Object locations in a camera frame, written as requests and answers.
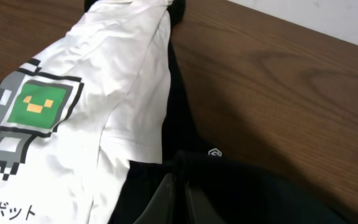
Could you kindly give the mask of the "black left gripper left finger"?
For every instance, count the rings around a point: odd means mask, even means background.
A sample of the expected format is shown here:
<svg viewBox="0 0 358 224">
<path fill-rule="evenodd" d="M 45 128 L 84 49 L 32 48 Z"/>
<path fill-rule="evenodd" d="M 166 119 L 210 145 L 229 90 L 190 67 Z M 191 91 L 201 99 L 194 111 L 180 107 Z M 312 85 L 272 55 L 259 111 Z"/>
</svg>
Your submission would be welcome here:
<svg viewBox="0 0 358 224">
<path fill-rule="evenodd" d="M 134 224 L 172 224 L 175 195 L 173 174 L 166 174 Z"/>
</svg>

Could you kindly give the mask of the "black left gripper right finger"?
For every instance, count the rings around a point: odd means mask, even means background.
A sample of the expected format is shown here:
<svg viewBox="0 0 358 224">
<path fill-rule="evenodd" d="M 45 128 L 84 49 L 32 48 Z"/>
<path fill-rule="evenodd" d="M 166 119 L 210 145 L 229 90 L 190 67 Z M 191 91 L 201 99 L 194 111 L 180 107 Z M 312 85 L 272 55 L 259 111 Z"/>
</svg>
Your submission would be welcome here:
<svg viewBox="0 0 358 224">
<path fill-rule="evenodd" d="M 206 194 L 198 187 L 185 185 L 188 218 L 191 224 L 226 224 L 215 211 Z"/>
</svg>

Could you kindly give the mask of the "black leggings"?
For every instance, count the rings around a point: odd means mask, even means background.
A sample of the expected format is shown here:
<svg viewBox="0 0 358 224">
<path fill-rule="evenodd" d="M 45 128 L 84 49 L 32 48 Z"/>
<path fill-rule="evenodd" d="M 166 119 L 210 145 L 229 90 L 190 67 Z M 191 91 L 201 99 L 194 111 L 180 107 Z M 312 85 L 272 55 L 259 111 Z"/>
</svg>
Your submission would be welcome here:
<svg viewBox="0 0 358 224">
<path fill-rule="evenodd" d="M 200 188 L 226 223 L 348 223 L 283 177 L 257 166 L 180 151 L 162 164 L 130 163 L 110 223 L 134 223 L 166 174 L 176 187 L 172 223 L 189 223 L 185 185 Z"/>
</svg>

